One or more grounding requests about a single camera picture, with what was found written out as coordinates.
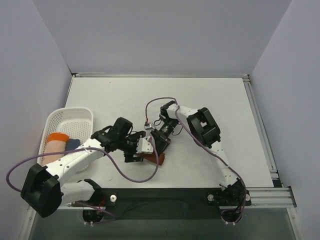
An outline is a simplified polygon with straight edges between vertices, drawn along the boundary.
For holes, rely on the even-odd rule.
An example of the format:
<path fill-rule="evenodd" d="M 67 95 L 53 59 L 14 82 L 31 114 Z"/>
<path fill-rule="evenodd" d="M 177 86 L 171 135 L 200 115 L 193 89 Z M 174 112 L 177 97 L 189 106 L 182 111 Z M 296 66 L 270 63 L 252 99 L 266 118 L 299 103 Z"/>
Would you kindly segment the brown towel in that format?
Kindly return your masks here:
<path fill-rule="evenodd" d="M 165 160 L 165 153 L 164 152 L 160 153 L 158 157 L 156 157 L 155 152 L 153 152 L 152 154 L 140 153 L 138 156 L 142 157 L 143 160 L 149 161 L 153 164 L 158 163 L 159 166 L 162 166 L 164 163 L 164 160 Z"/>

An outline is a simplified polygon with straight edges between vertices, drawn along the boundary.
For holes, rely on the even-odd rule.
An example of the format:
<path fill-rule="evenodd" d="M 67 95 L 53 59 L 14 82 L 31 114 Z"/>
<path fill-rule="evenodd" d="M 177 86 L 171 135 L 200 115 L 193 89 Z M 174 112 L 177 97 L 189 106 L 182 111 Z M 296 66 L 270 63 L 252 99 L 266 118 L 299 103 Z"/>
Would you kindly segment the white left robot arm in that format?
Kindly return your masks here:
<path fill-rule="evenodd" d="M 144 147 L 146 132 L 132 133 L 133 124 L 119 117 L 114 125 L 94 132 L 81 146 L 68 151 L 59 159 L 44 166 L 36 163 L 26 176 L 20 196 L 41 217 L 53 214 L 61 205 L 84 202 L 90 206 L 113 206 L 117 194 L 106 194 L 92 179 L 86 178 L 76 183 L 68 180 L 81 169 L 116 150 L 123 151 L 126 160 L 141 161 L 140 153 L 152 152 L 152 147 Z"/>

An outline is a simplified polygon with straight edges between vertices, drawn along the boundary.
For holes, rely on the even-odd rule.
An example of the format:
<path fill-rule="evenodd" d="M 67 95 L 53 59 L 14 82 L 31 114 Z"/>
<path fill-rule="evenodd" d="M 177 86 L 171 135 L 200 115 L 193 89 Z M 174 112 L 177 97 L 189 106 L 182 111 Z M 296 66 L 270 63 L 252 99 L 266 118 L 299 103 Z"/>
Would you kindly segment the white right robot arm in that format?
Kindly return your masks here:
<path fill-rule="evenodd" d="M 221 130 L 208 108 L 194 109 L 180 106 L 172 100 L 160 107 L 159 119 L 163 122 L 160 129 L 153 129 L 150 132 L 159 154 L 163 153 L 171 143 L 169 135 L 177 125 L 181 125 L 213 161 L 223 202 L 233 205 L 237 201 L 246 200 L 245 183 L 229 165 L 221 141 Z"/>

